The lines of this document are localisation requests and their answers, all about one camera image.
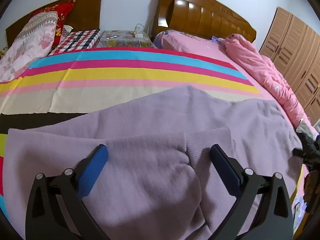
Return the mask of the purple sweatpants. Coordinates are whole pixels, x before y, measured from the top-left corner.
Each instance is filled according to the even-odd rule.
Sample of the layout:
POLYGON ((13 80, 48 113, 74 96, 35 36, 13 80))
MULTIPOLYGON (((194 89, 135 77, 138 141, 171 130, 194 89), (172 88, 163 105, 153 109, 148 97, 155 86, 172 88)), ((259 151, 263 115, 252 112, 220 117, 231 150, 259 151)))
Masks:
POLYGON ((176 87, 52 126, 10 129, 4 202, 24 236, 31 186, 56 176, 98 145, 109 152, 84 203, 111 239, 208 239, 234 203, 209 158, 218 144, 244 168, 283 175, 296 188, 301 142, 273 101, 229 102, 176 87))

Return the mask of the pink crumpled quilt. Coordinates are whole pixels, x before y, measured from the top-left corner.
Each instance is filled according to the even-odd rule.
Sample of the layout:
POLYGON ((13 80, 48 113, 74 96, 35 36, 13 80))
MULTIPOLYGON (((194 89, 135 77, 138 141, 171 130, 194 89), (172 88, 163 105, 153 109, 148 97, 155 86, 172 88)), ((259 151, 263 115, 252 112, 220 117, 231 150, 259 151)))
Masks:
POLYGON ((301 120, 312 127, 294 91, 269 57, 261 55, 255 45, 240 34, 227 36, 223 44, 227 55, 276 99, 295 128, 301 120))

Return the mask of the wooden wardrobe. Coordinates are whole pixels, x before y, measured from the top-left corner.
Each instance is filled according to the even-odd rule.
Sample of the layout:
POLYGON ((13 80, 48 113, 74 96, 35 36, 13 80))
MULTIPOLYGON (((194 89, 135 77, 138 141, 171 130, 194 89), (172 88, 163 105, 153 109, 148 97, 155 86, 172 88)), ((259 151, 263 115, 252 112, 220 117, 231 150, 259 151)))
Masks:
POLYGON ((315 125, 319 120, 319 34, 277 7, 260 54, 268 56, 315 125))

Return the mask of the rainbow striped blanket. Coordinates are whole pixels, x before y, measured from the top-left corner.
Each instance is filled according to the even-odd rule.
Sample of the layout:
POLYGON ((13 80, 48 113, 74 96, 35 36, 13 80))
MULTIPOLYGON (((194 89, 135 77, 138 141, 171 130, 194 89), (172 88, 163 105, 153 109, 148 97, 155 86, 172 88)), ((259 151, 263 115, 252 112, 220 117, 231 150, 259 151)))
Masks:
MULTIPOLYGON (((83 50, 44 57, 1 85, 1 114, 19 122, 41 113, 77 114, 108 109, 176 87, 191 86, 211 97, 240 102, 261 99, 259 90, 227 62, 157 49, 83 50)), ((49 126, 40 118, 22 128, 49 126)))

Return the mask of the floral pink quilt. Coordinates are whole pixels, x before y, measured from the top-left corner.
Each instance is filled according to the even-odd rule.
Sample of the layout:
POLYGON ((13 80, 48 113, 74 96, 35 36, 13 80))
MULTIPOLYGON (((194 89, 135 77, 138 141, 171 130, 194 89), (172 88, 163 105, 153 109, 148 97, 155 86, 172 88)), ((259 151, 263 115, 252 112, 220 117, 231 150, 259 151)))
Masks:
POLYGON ((45 57, 54 43, 57 11, 33 16, 1 59, 1 83, 12 81, 35 60, 45 57))

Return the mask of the plaid bed sheet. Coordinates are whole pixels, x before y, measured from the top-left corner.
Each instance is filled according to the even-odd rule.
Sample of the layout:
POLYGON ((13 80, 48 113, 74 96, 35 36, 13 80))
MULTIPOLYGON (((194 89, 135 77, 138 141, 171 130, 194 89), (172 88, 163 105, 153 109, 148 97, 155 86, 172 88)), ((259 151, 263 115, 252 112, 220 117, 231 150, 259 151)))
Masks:
POLYGON ((100 35, 100 29, 77 32, 72 31, 57 45, 57 47, 50 51, 48 56, 61 54, 64 52, 94 48, 99 41, 100 35))

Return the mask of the nightstand with floral cover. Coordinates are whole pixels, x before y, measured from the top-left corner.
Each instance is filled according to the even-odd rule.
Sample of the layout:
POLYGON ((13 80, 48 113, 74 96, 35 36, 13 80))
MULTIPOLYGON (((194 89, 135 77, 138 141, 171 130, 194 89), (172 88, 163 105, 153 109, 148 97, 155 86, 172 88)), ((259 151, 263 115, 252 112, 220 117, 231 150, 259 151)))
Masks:
POLYGON ((142 47, 142 48, 156 48, 150 40, 147 33, 143 38, 135 38, 134 31, 130 30, 105 30, 101 34, 97 43, 97 48, 105 47, 142 47))

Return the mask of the large wooden headboard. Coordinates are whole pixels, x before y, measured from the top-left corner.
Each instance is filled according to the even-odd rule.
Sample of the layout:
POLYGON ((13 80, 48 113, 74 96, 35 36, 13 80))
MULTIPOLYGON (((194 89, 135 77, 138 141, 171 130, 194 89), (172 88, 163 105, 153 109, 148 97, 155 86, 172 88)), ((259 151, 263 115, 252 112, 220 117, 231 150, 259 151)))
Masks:
POLYGON ((166 30, 205 39, 240 34, 249 42, 257 36, 244 18, 217 0, 158 0, 151 38, 166 30))

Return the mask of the white power strip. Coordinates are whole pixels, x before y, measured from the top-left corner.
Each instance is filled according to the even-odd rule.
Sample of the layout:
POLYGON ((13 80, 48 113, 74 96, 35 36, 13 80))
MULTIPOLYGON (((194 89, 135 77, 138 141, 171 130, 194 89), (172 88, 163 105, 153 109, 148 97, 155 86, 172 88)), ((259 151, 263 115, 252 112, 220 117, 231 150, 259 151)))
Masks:
POLYGON ((135 38, 143 38, 144 37, 144 34, 140 31, 139 27, 135 27, 134 36, 135 36, 135 38))

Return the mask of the small dark headboard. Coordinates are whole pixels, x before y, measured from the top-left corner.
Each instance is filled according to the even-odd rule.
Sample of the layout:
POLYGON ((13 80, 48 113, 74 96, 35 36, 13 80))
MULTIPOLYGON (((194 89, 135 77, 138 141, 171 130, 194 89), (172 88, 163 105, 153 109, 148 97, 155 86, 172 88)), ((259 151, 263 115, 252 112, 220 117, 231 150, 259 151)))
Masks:
POLYGON ((8 47, 12 45, 14 39, 36 11, 71 1, 75 1, 75 6, 67 15, 65 24, 71 25, 74 31, 99 29, 101 0, 57 0, 28 13, 9 26, 5 30, 8 47))

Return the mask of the red embroidered pillow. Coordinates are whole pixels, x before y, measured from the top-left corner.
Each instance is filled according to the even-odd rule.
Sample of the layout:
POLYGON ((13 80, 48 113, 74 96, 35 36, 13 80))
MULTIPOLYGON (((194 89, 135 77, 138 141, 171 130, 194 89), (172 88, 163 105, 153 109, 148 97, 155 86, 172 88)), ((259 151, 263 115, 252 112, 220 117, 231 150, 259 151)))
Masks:
POLYGON ((55 48, 60 42, 64 22, 66 20, 67 15, 73 10, 75 3, 76 3, 76 0, 70 0, 64 3, 56 3, 54 5, 49 5, 47 7, 37 9, 32 14, 32 16, 35 16, 36 14, 39 14, 41 12, 51 12, 51 11, 57 12, 58 18, 57 18, 53 48, 55 48))

